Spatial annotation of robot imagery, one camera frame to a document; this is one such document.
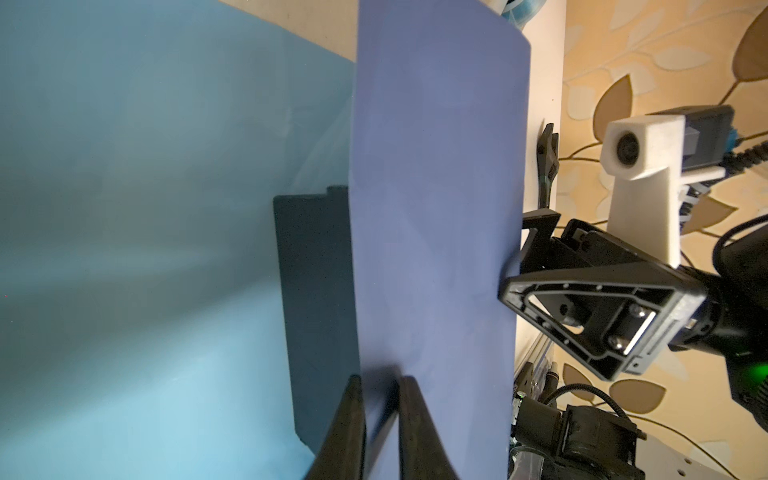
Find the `dark navy gift box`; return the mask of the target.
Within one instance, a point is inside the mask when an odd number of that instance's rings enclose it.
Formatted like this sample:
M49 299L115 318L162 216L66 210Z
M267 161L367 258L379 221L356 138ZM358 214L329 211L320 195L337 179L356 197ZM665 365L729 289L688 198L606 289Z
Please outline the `dark navy gift box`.
M273 200L295 432L319 452L360 371L348 189Z

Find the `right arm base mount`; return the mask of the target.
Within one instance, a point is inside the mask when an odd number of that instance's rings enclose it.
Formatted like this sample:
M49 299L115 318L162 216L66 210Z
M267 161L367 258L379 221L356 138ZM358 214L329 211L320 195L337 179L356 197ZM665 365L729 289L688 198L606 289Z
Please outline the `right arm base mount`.
M609 407L557 400L583 391ZM510 479L644 479L637 445L647 435L605 392L585 383L561 387L551 369L525 362L515 376L508 477Z

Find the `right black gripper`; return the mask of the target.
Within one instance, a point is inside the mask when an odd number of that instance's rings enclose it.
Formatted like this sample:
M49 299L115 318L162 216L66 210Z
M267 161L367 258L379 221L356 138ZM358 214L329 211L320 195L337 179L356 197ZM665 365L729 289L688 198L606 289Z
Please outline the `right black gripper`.
M605 381L644 373L665 348L692 346L717 325L723 283L673 268L602 229L526 212L520 252L506 262L500 301Z

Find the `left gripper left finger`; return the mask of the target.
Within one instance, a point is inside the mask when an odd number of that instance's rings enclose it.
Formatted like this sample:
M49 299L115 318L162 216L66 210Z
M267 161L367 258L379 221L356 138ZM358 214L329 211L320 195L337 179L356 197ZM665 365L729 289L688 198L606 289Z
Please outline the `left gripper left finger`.
M360 480L363 478L366 420L362 379L351 375L325 440L306 480Z

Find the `blue wrapping paper sheet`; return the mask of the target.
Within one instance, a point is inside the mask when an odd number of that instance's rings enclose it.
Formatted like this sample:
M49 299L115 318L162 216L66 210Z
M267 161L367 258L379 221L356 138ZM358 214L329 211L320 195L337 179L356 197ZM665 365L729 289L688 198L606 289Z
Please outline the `blue wrapping paper sheet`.
M530 48L366 1L349 62L215 1L1 5L1 475L299 479L272 202L347 185L367 424L507 471Z

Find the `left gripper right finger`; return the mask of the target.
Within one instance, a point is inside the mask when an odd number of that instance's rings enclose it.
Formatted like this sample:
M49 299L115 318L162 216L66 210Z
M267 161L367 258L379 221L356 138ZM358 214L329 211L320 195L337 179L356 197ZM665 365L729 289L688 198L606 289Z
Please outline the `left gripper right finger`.
M413 376L398 382L397 411L400 478L458 479Z

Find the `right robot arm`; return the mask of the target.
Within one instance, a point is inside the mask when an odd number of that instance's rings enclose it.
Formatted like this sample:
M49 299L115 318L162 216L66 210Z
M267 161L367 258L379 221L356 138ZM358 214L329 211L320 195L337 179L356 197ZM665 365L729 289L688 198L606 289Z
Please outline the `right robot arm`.
M732 399L767 422L767 220L728 231L714 269L671 266L581 220L527 213L520 271L499 300L604 381L663 350L723 357Z

